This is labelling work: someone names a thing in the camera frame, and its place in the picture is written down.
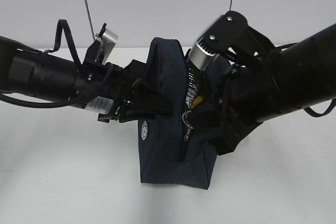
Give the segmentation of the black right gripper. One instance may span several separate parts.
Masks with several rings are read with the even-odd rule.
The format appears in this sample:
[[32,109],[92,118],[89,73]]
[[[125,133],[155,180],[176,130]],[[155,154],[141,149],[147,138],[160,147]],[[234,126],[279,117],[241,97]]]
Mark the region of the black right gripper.
[[192,136],[209,140],[217,155],[234,152],[253,130],[278,115],[278,87],[269,65],[233,64],[225,71],[222,85],[222,112],[207,105],[190,114]]

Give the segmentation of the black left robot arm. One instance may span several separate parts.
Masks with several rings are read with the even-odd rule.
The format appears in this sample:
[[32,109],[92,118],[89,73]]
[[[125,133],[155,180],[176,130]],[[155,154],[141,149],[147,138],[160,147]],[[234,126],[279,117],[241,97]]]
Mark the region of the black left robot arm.
[[35,109],[72,106],[94,110],[100,122],[151,120],[173,114],[173,102],[146,77],[146,64],[101,63],[89,49],[84,61],[54,56],[1,38],[1,100]]

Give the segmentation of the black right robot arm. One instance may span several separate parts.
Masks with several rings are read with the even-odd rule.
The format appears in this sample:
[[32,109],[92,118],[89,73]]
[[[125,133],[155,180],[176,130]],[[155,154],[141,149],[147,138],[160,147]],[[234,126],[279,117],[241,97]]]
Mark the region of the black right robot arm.
[[257,67],[226,68],[211,96],[186,117],[210,132],[219,155],[264,122],[298,110],[320,118],[335,108],[335,25],[301,42],[270,47]]

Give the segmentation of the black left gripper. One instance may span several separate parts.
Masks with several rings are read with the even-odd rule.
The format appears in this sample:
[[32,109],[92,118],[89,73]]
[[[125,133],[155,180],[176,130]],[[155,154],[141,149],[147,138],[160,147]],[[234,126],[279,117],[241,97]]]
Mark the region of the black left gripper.
[[97,113],[99,122],[152,120],[174,112],[173,101],[149,82],[149,69],[143,62],[132,60],[125,68],[84,62],[83,68],[76,108]]

